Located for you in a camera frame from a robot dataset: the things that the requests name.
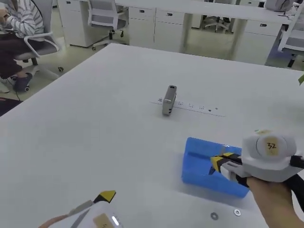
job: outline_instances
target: sticker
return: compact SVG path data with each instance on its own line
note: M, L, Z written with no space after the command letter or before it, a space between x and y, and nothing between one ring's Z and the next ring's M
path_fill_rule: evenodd
M162 105L162 100L163 100L163 98L159 98L157 100L150 101L150 102L153 103L153 104ZM218 107L210 107L210 106L205 106L205 105L202 105L202 104L201 105L200 104L194 104L192 102L176 100L174 102L173 107L184 109L184 110L189 110L189 111L193 111L193 112L198 112L198 113L220 116L220 117L225 117L226 116L223 113L223 111Z
M97 228L114 228L106 214L101 214L93 219Z
M278 156L279 155L279 148L278 142L276 137L267 137L265 140L265 149L266 153L269 156Z
M272 131L271 130L256 130L256 133L259 134L259 135L263 135L263 134L269 134L271 133Z

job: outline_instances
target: green plant leaf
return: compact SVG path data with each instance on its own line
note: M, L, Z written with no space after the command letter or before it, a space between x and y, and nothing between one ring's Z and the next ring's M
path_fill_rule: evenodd
M304 82L304 75L302 75L299 79L298 79L300 85Z

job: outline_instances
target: power strip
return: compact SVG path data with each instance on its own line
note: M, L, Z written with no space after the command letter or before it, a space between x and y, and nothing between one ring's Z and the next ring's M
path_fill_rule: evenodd
M153 103L153 104L162 105L162 100L163 100L163 98L159 98L155 101L150 101L150 102ZM185 101L176 100L174 102L173 107L184 109L184 110L189 110L189 111L193 111L193 112L198 112L198 113L204 113L204 114L210 114L210 115L225 117L225 114L222 112L222 110L220 110L217 107L209 107L209 106L194 104L192 102L185 102Z

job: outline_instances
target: metal washer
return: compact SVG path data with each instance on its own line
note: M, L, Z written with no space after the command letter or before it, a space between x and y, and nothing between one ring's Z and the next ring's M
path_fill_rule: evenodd
M211 218L212 218L213 220L218 220L218 218L219 218L219 216L218 216L217 213L215 213L215 212L212 212L212 213L210 214L210 216L211 216Z
M239 209L235 209L233 212L238 217L242 215L242 213L241 213L241 211Z

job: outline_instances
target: person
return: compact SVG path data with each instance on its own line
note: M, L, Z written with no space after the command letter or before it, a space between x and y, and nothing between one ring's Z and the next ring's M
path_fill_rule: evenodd
M0 9L1 27L12 29L12 32L0 34L0 77L7 79L16 75L14 90L21 92L25 90L33 75L25 72L14 57L31 51L24 37L43 33L43 18L32 0L0 0L0 2L5 3L5 9ZM43 46L44 39L33 38L28 41L37 50Z
M304 228L304 222L295 213L291 191L284 184L251 177L247 185L269 228ZM52 218L39 228L48 228L66 217Z

